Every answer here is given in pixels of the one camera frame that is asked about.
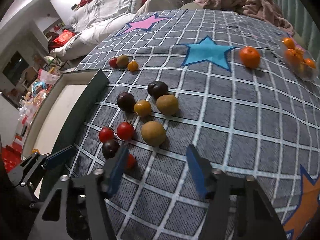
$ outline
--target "sofa armrest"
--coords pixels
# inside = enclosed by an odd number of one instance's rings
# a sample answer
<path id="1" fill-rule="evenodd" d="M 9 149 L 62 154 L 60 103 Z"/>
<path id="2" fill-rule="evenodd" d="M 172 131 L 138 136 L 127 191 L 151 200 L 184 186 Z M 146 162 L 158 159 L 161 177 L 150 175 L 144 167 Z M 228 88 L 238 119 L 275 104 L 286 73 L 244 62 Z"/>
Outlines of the sofa armrest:
<path id="1" fill-rule="evenodd" d="M 138 16 L 148 12 L 179 9 L 182 5 L 182 0 L 147 0 L 135 15 Z"/>

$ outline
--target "metal screw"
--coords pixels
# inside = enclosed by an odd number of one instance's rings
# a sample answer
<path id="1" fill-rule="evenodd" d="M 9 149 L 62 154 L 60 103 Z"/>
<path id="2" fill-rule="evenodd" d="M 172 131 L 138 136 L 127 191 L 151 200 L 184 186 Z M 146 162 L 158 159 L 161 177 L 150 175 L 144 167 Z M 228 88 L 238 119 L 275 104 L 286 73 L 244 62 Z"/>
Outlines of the metal screw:
<path id="1" fill-rule="evenodd" d="M 69 179 L 69 176 L 68 175 L 62 175 L 60 177 L 60 181 L 67 181 Z"/>
<path id="2" fill-rule="evenodd" d="M 94 175 L 100 175 L 100 174 L 102 174 L 103 173 L 103 169 L 95 169 L 94 171 L 93 171 L 93 174 Z"/>
<path id="3" fill-rule="evenodd" d="M 217 168 L 213 168 L 213 169 L 211 170 L 211 173 L 216 174 L 216 175 L 220 175 L 220 174 L 222 173 L 222 170 L 217 169 Z"/>
<path id="4" fill-rule="evenodd" d="M 252 175 L 247 175 L 247 176 L 245 176 L 245 179 L 246 179 L 247 181 L 255 181 L 255 178 L 254 178 L 254 176 L 252 176 Z"/>

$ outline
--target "red cherry tomato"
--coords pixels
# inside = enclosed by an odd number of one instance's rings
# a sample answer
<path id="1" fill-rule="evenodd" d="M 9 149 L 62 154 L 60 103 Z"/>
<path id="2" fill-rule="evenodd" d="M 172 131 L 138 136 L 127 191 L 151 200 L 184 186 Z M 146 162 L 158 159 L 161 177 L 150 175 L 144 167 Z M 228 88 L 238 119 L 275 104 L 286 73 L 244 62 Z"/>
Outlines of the red cherry tomato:
<path id="1" fill-rule="evenodd" d="M 108 140 L 112 140 L 114 138 L 115 134 L 113 130 L 109 127 L 103 127 L 101 131 L 99 132 L 99 140 L 102 143 L 105 143 Z"/>
<path id="2" fill-rule="evenodd" d="M 110 67 L 112 67 L 112 68 L 118 68 L 117 58 L 114 57 L 114 58 L 112 58 L 111 60 L 109 60 L 109 65 L 110 65 Z"/>
<path id="3" fill-rule="evenodd" d="M 127 169 L 127 170 L 130 170 L 130 169 L 132 169 L 135 165 L 137 165 L 137 160 L 136 160 L 136 158 L 135 158 L 132 154 L 129 153 L 126 169 Z"/>
<path id="4" fill-rule="evenodd" d="M 117 135 L 121 140 L 128 141 L 134 134 L 134 128 L 132 124 L 128 122 L 122 122 L 117 128 Z"/>

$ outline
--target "pink star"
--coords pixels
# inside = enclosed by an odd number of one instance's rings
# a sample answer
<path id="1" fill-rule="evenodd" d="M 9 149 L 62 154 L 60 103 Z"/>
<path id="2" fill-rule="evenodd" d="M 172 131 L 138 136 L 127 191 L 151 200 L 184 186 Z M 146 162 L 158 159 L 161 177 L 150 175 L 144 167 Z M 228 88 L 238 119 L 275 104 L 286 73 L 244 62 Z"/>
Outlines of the pink star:
<path id="1" fill-rule="evenodd" d="M 130 31 L 133 31 L 136 29 L 140 29 L 140 30 L 144 30 L 144 31 L 151 31 L 151 28 L 153 27 L 153 25 L 155 25 L 155 23 L 171 18 L 171 17 L 158 18 L 157 16 L 158 15 L 156 13 L 156 14 L 154 14 L 154 15 L 152 15 L 142 21 L 127 23 L 127 25 L 130 26 L 130 28 L 126 29 L 120 35 L 128 33 Z"/>

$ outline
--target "plastic bag of oranges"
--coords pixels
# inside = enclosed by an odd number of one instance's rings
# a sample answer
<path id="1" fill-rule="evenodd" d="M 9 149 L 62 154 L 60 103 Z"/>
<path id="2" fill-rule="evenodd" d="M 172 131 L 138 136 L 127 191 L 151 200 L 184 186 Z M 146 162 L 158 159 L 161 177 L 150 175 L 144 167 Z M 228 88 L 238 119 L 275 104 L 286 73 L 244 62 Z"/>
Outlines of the plastic bag of oranges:
<path id="1" fill-rule="evenodd" d="M 319 74 L 316 63 L 308 51 L 295 44 L 293 39 L 282 39 L 281 49 L 287 67 L 304 81 L 314 80 Z"/>

